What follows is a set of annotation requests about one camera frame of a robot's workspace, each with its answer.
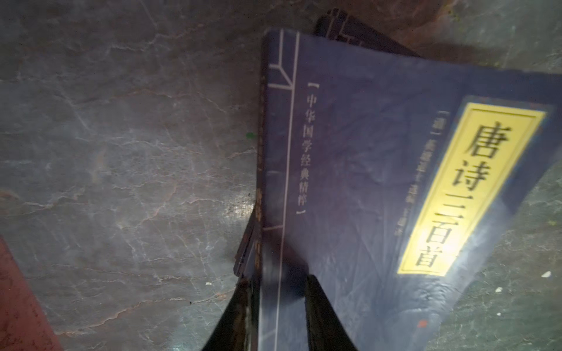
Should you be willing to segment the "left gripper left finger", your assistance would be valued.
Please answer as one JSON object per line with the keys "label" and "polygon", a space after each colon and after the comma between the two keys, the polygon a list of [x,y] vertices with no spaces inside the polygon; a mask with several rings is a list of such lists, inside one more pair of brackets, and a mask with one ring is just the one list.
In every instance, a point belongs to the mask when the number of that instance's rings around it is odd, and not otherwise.
{"label": "left gripper left finger", "polygon": [[249,279],[237,283],[234,294],[202,351],[256,349],[259,293]]}

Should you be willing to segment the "navy book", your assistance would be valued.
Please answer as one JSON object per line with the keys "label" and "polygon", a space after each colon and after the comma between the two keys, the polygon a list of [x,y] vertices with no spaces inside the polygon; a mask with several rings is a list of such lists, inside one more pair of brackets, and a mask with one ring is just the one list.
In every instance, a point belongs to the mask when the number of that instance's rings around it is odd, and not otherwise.
{"label": "navy book", "polygon": [[561,76],[263,38],[255,350],[424,350],[561,147]]}
{"label": "navy book", "polygon": [[[333,41],[344,42],[349,45],[383,51],[391,54],[399,54],[411,57],[421,57],[417,52],[391,39],[385,34],[371,28],[344,10],[334,8],[322,15],[316,22],[313,34]],[[254,226],[256,224],[256,207],[250,215],[250,219],[244,231],[234,263],[234,275],[238,278],[249,276],[247,266],[250,262],[253,250]]]}

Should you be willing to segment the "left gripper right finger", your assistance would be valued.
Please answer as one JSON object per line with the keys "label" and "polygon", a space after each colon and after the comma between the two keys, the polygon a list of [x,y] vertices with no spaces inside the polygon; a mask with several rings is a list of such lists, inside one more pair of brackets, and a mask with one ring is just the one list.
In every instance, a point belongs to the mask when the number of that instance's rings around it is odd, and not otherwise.
{"label": "left gripper right finger", "polygon": [[357,351],[314,275],[307,276],[305,309],[310,351]]}

